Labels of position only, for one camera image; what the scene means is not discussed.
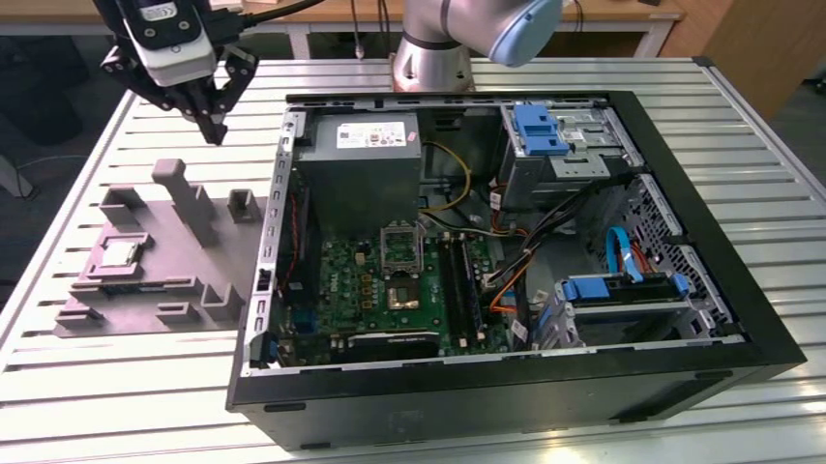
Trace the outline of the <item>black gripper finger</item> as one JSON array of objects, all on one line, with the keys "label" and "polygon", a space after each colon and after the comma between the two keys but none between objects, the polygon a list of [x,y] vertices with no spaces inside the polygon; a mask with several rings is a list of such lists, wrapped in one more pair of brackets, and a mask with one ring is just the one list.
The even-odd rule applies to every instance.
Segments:
[{"label": "black gripper finger", "polygon": [[177,110],[193,122],[209,144],[218,145],[218,123],[214,119],[215,80],[201,77],[171,87],[159,86],[143,64],[122,46],[115,45],[101,63],[101,69],[145,100],[165,111]]},{"label": "black gripper finger", "polygon": [[205,131],[205,138],[214,145],[223,143],[227,134],[225,118],[250,87],[259,64],[258,57],[246,48],[229,46],[225,51],[227,81],[221,88],[211,84],[207,96],[210,124]]}]

